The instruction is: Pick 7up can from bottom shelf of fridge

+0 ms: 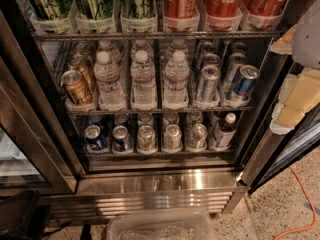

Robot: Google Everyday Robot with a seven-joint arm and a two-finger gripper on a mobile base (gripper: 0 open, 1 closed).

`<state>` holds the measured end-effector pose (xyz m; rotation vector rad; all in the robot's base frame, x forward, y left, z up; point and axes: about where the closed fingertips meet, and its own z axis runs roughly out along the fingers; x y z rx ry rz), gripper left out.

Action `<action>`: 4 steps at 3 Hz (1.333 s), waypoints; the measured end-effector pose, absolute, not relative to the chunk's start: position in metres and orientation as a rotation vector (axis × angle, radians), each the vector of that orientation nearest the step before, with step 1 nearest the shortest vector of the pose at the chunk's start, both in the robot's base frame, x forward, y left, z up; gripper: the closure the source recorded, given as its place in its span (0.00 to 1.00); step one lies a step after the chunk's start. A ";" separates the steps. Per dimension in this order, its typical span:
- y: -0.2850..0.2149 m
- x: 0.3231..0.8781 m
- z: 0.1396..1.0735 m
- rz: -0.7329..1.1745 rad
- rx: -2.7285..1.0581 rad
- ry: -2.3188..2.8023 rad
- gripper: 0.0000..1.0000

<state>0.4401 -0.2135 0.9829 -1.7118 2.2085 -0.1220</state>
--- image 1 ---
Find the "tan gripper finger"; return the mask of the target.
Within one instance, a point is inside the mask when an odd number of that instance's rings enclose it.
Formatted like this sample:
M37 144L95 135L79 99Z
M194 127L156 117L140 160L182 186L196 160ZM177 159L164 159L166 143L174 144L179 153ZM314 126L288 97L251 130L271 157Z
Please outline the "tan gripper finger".
M292 26L281 38L273 42L270 51L280 55L292 54L292 40L296 31L296 25Z
M319 102L319 69L304 68L298 75L288 74L272 112L270 130L277 135L289 133Z

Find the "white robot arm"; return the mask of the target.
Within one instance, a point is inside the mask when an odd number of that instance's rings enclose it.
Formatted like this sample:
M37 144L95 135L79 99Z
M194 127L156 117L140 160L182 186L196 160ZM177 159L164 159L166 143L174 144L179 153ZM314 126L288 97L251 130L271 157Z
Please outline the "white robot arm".
M320 102L320 0L316 0L270 50L291 55L303 67L297 76L289 74L281 85L272 112L270 129L285 135Z

